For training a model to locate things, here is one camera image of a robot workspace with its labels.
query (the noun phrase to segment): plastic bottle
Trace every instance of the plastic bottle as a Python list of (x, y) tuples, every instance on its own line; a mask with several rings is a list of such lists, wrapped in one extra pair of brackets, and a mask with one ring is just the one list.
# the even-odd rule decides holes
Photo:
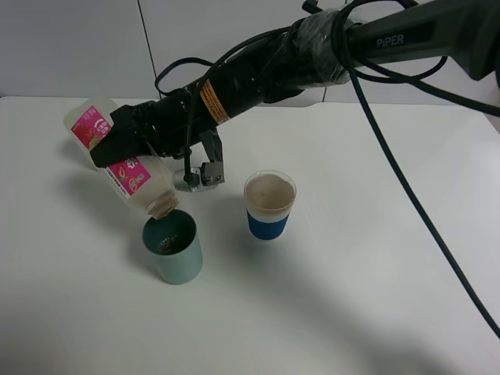
[[(118, 105), (111, 99), (91, 98), (64, 117), (64, 127), (90, 160), (90, 150), (113, 126), (110, 113), (115, 109)], [(168, 215), (178, 204), (173, 174), (154, 152), (152, 156), (138, 156), (98, 171), (127, 204), (143, 209), (155, 219)]]

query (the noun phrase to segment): white wall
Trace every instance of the white wall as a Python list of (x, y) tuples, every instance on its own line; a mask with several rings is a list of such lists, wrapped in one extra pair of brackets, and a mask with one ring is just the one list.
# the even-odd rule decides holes
[[(306, 16), (302, 0), (140, 1), (158, 72), (186, 56), (215, 60), (246, 38)], [(322, 7), (342, 3), (320, 1)], [(158, 97), (136, 0), (4, 0), (1, 10), (0, 95)], [(379, 2), (363, 6), (353, 16), (368, 21), (398, 10), (398, 4)], [(421, 73), (436, 61), (391, 67)], [(184, 85), (204, 71), (205, 67), (182, 66), (162, 88)], [(495, 101), (493, 76), (474, 82), (451, 60), (428, 81), (471, 98)], [(448, 104), (409, 85), (363, 82), (363, 87), (371, 102)], [(321, 102), (323, 93), (321, 88), (311, 89), (280, 105)], [(352, 85), (345, 84), (328, 88), (325, 100), (357, 102), (357, 97)]]

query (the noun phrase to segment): pink bottle label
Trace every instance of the pink bottle label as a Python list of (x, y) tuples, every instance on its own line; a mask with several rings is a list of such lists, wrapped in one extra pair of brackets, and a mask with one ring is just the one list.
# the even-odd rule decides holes
[[(92, 150), (110, 130), (111, 125), (94, 106), (89, 108), (71, 128), (71, 131), (88, 151)], [(105, 171), (127, 198), (151, 178), (149, 172), (137, 158), (113, 164)]]

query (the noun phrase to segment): white table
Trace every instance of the white table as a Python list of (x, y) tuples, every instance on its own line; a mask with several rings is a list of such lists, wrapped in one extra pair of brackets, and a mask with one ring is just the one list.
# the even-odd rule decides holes
[[(0, 372), (500, 372), (500, 342), (358, 105), (256, 108), (221, 126), (227, 182), (178, 194), (205, 263), (191, 283), (170, 286), (141, 244), (147, 217), (115, 196), (63, 129), (82, 102), (0, 99)], [(500, 322), (500, 136), (455, 106), (373, 110)], [(200, 146), (193, 160), (204, 160)], [(270, 243), (248, 234), (241, 199), (247, 176), (262, 169), (298, 187), (286, 232)]]

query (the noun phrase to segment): brown liquid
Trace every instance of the brown liquid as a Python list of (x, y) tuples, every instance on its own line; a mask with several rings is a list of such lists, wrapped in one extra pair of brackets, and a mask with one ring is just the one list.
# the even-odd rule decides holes
[(288, 207), (295, 193), (287, 181), (273, 174), (265, 174), (248, 183), (245, 195), (256, 209), (265, 212)]

